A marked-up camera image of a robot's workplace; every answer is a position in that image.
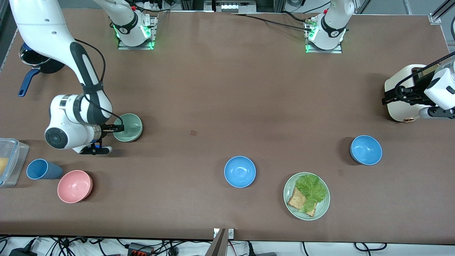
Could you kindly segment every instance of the blue pan handle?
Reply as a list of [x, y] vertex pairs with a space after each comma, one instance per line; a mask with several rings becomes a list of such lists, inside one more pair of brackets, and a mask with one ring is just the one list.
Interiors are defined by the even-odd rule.
[[17, 96], [19, 97], [25, 96], [28, 90], [28, 86], [30, 85], [31, 79], [39, 72], [40, 70], [35, 68], [27, 72], [27, 74], [24, 77], [24, 80], [22, 81], [22, 85], [20, 86], [19, 93], [17, 94]]

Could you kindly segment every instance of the red cable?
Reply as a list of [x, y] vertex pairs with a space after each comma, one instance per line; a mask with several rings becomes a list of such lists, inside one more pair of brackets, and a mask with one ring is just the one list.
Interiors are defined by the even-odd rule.
[[229, 241], [229, 244], [231, 245], [232, 251], [234, 252], [234, 255], [237, 256], [237, 253], [235, 253], [234, 246], [232, 245], [231, 241]]

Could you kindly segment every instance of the transparent food container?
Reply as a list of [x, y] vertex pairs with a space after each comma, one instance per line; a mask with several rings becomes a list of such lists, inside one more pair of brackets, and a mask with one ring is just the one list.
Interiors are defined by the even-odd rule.
[[0, 138], [0, 188], [16, 185], [29, 146], [13, 138]]

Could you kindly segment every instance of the blue bowl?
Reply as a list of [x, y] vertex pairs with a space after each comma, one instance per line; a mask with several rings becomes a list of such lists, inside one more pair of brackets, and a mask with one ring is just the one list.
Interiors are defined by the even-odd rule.
[[224, 177], [232, 187], [245, 188], [256, 177], [256, 167], [248, 157], [236, 156], [224, 166]]
[[382, 158], [382, 148], [375, 138], [360, 135], [351, 143], [351, 156], [360, 164], [377, 164]]

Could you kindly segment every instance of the pink bowl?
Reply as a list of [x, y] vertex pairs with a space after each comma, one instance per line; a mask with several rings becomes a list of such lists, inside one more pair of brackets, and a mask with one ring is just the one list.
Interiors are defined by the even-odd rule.
[[57, 194], [68, 204], [77, 203], [86, 198], [93, 187], [90, 176], [81, 170], [71, 171], [58, 183]]

